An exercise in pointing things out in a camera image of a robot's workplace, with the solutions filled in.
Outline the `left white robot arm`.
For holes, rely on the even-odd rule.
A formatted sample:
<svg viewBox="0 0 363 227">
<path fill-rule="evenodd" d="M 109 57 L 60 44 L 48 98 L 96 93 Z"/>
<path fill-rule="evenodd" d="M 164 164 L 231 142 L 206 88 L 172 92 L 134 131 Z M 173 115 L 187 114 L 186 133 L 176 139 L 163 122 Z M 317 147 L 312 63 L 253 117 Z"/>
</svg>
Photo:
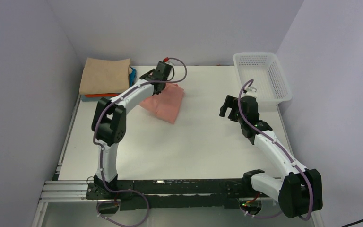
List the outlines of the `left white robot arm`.
<svg viewBox="0 0 363 227">
<path fill-rule="evenodd" d="M 120 95 L 110 99 L 101 98 L 97 103 L 91 126 L 93 143 L 100 149 L 94 183 L 106 199 L 112 198 L 117 192 L 117 149 L 126 133 L 127 114 L 146 98 L 164 90 L 169 75 L 174 73 L 168 61 L 168 58 L 159 61 L 156 68 L 143 74 Z"/>
</svg>

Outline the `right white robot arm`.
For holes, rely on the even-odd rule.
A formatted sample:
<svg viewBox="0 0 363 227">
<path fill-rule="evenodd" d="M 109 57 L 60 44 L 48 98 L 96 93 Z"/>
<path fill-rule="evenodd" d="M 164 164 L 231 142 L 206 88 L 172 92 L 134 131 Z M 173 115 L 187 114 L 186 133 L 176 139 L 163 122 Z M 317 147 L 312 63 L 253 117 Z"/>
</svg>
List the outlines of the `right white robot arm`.
<svg viewBox="0 0 363 227">
<path fill-rule="evenodd" d="M 227 109 L 231 110 L 228 119 L 240 124 L 243 136 L 266 155 L 281 175 L 276 179 L 260 169 L 248 171 L 242 178 L 242 192 L 247 196 L 261 192 L 274 199 L 286 217 L 308 220 L 323 206 L 319 171 L 308 169 L 291 156 L 273 128 L 260 119 L 256 98 L 227 95 L 219 115 L 224 117 Z"/>
</svg>

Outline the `pink t shirt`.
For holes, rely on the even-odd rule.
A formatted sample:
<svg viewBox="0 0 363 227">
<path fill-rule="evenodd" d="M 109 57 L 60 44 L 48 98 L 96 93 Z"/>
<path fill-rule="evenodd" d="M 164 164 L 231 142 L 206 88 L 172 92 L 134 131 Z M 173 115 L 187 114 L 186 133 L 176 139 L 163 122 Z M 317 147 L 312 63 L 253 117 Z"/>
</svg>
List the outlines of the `pink t shirt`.
<svg viewBox="0 0 363 227">
<path fill-rule="evenodd" d="M 139 105 L 156 118 L 175 124 L 183 98 L 183 88 L 177 84 L 167 84 L 160 94 L 146 98 Z"/>
</svg>

